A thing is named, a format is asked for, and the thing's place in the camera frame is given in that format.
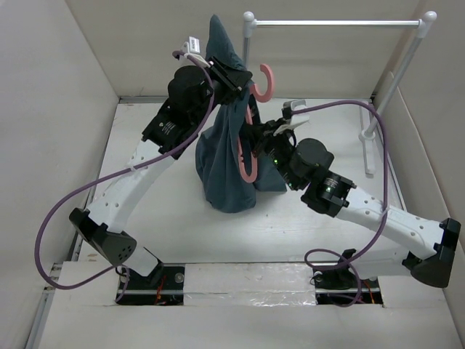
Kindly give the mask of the teal t shirt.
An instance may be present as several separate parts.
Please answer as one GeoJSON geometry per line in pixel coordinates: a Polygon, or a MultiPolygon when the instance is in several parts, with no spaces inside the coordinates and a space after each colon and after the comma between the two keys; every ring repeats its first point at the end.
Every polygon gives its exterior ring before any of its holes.
{"type": "Polygon", "coordinates": [[[238,213],[256,205],[256,193],[285,193],[286,184],[267,157],[258,158],[256,180],[247,183],[239,169],[238,143],[245,156],[245,168],[250,172],[249,141],[240,134],[246,120],[246,107],[260,121],[258,105],[250,89],[230,105],[219,107],[212,127],[200,135],[195,147],[195,168],[203,184],[205,199],[224,213],[238,213]]]}

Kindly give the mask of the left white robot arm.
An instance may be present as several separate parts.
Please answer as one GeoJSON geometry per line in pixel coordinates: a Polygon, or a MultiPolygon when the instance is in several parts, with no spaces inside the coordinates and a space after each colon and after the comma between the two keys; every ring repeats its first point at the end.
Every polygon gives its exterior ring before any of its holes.
{"type": "Polygon", "coordinates": [[[215,57],[195,58],[178,68],[168,97],[142,131],[124,173],[85,209],[74,209],[71,223],[83,239],[112,266],[125,266],[146,288],[160,284],[161,261],[124,229],[150,186],[194,141],[217,105],[243,96],[252,74],[215,57]]]}

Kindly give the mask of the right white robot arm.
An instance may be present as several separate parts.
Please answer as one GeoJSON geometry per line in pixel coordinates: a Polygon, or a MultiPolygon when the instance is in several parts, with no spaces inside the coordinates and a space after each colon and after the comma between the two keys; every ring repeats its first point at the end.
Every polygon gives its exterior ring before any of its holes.
{"type": "Polygon", "coordinates": [[[383,237],[397,247],[372,251],[356,257],[347,249],[337,265],[339,283],[351,286],[361,277],[372,278],[405,273],[428,286],[444,289],[453,269],[461,223],[452,218],[426,220],[382,201],[330,170],[334,156],[324,144],[312,138],[297,141],[294,131],[282,119],[248,125],[245,134],[257,156],[268,156],[291,190],[303,190],[301,197],[312,211],[352,222],[383,237]]]}

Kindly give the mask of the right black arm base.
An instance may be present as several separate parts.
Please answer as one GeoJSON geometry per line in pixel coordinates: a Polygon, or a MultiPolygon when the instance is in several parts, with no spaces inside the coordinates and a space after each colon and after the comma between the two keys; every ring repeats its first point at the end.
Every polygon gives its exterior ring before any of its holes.
{"type": "Polygon", "coordinates": [[[313,276],[310,284],[315,287],[315,299],[317,305],[335,305],[346,308],[349,305],[381,305],[383,303],[381,289],[378,280],[357,279],[351,265],[342,268],[322,270],[324,264],[310,262],[308,257],[312,253],[325,252],[339,257],[339,260],[329,266],[337,265],[351,258],[356,249],[346,249],[342,254],[331,252],[327,249],[313,249],[304,255],[305,263],[313,264],[313,276]]]}

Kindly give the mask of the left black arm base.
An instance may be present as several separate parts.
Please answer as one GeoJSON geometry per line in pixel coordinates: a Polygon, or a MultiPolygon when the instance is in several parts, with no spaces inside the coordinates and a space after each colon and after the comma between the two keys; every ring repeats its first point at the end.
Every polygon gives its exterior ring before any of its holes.
{"type": "Polygon", "coordinates": [[[133,270],[118,272],[116,293],[118,305],[184,305],[185,264],[159,263],[149,276],[141,276],[133,270]]]}

